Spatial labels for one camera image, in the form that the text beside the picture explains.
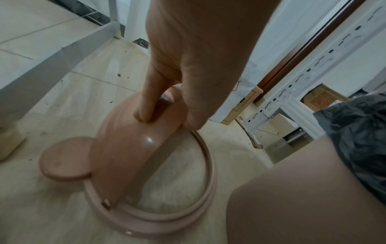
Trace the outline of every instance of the bear ear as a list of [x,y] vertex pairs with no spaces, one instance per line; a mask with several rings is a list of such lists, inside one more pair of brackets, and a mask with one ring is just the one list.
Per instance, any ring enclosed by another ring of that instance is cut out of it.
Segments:
[[55,181],[76,181],[91,177],[92,137],[74,137],[46,149],[39,159],[40,171]]

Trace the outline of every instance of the hand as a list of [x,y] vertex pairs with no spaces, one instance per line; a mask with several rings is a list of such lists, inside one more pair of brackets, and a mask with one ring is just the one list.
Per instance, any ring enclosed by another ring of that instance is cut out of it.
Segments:
[[151,61],[136,117],[149,121],[162,93],[182,82],[184,126],[200,129],[226,100],[279,0],[153,0]]

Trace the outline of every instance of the thigh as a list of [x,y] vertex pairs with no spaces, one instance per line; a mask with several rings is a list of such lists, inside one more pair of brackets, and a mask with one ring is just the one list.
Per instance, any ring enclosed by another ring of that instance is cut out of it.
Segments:
[[386,241],[386,206],[346,168],[328,137],[236,189],[226,218],[230,244]]

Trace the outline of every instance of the person's hand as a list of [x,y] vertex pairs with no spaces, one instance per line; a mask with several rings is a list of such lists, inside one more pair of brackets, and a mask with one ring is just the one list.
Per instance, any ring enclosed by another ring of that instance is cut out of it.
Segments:
[[226,100],[279,0],[153,0],[146,30],[151,61],[135,115],[149,121],[162,93],[182,82],[200,129]]

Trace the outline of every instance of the brown cardboard box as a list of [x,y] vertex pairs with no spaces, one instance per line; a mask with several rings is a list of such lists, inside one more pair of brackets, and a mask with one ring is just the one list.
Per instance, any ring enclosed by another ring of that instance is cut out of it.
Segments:
[[255,87],[250,93],[244,97],[226,116],[221,122],[222,124],[229,125],[244,109],[255,100],[263,90],[259,87]]
[[328,108],[336,100],[347,102],[349,98],[340,95],[336,91],[320,84],[303,98],[303,103],[314,112]]

